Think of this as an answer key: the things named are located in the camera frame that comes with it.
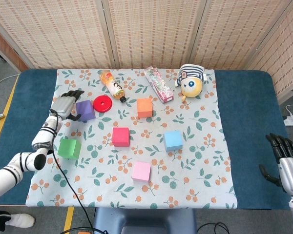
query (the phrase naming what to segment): floral tablecloth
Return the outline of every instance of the floral tablecloth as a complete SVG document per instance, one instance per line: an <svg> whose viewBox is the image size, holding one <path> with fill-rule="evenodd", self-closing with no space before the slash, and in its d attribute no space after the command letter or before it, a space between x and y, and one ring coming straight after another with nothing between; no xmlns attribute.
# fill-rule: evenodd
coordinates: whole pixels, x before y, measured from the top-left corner
<svg viewBox="0 0 293 234"><path fill-rule="evenodd" d="M58 162L85 206L114 208L236 208L230 172L230 157L217 106L213 70L205 71L203 90L197 98L181 103L180 88L174 87L177 69L159 69L174 100L162 104L144 77L143 69L112 70L126 92L127 102L113 100L111 110L96 112L88 122L63 121L55 139L82 144L78 160L60 156ZM98 69L60 69L53 101L69 90L82 89L79 101L107 94ZM138 98L151 98L153 117L137 118ZM115 148L113 127L129 127L130 147ZM165 131L179 130L182 150L166 152ZM134 163L151 163L149 183L133 181ZM78 206L52 155L35 173L27 206Z"/></svg>

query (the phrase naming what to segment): white cable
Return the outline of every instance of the white cable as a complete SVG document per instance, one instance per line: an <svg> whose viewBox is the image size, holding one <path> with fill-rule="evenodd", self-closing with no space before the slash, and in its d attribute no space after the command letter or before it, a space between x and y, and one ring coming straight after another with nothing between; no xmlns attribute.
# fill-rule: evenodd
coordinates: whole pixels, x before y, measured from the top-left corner
<svg viewBox="0 0 293 234"><path fill-rule="evenodd" d="M0 80L0 83L2 82L2 81L4 81L5 79L8 79L8 78L11 78L11 77L15 77L15 76L18 76L19 74L16 74L16 75L12 75L12 76L9 76L9 77L6 77L6 78L3 78L2 80Z"/></svg>
<svg viewBox="0 0 293 234"><path fill-rule="evenodd" d="M293 114L289 111L288 106L293 106L293 104L285 106L285 109L287 109L287 111L290 113L290 116L293 117Z"/></svg>

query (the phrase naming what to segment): pink box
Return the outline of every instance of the pink box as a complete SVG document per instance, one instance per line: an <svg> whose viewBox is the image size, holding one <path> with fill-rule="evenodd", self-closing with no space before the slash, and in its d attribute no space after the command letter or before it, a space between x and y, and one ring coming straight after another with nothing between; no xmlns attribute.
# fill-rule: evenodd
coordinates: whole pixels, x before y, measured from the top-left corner
<svg viewBox="0 0 293 234"><path fill-rule="evenodd" d="M148 182L150 177L151 164L147 162L135 162L133 165L132 179Z"/></svg>
<svg viewBox="0 0 293 234"><path fill-rule="evenodd" d="M116 147L128 147L129 128L113 128L112 143Z"/></svg>
<svg viewBox="0 0 293 234"><path fill-rule="evenodd" d="M174 94L166 85L160 72L152 66L145 69L145 76L162 103L174 100Z"/></svg>

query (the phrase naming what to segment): yellow floor stripe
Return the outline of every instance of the yellow floor stripe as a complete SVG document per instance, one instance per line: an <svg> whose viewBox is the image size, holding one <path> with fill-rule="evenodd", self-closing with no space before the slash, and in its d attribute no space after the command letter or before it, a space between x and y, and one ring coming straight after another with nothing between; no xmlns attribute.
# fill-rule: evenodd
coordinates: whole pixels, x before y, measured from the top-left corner
<svg viewBox="0 0 293 234"><path fill-rule="evenodd" d="M65 221L65 225L64 225L64 231L70 229L70 227L72 225L73 214L74 214L74 207L73 206L68 207L67 214L66 214L66 221Z"/></svg>
<svg viewBox="0 0 293 234"><path fill-rule="evenodd" d="M4 125L4 122L5 122L6 116L7 116L8 112L9 112L9 109L10 109L11 102L12 102L13 95L14 95L14 90L15 90L16 84L18 82L18 79L19 79L19 76L16 77L16 80L15 80L13 89L11 91L10 97L9 97L8 102L6 103L5 109L3 111L3 114L5 115L5 117L2 118L2 119L0 119L0 133L1 133L1 130L3 128L3 125Z"/></svg>

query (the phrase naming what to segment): white robotic arm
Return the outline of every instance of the white robotic arm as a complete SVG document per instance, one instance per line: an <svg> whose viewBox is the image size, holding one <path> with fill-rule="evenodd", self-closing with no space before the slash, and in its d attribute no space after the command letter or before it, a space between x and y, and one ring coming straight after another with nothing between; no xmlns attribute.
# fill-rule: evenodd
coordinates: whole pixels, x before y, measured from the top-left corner
<svg viewBox="0 0 293 234"><path fill-rule="evenodd" d="M23 172L35 172L44 167L46 155L53 152L53 140L62 126L62 120L78 120L80 118L81 115L73 116L71 111L83 92L81 90L69 91L53 103L50 109L50 116L32 141L32 147L35 152L17 153L0 170L0 196L20 183L23 179Z"/></svg>
<svg viewBox="0 0 293 234"><path fill-rule="evenodd" d="M280 178L275 178L266 172L263 165L259 169L266 180L282 187L283 190L291 196L289 207L293 215L293 142L290 139L283 138L274 134L266 135L270 142L274 156L277 160Z"/></svg>

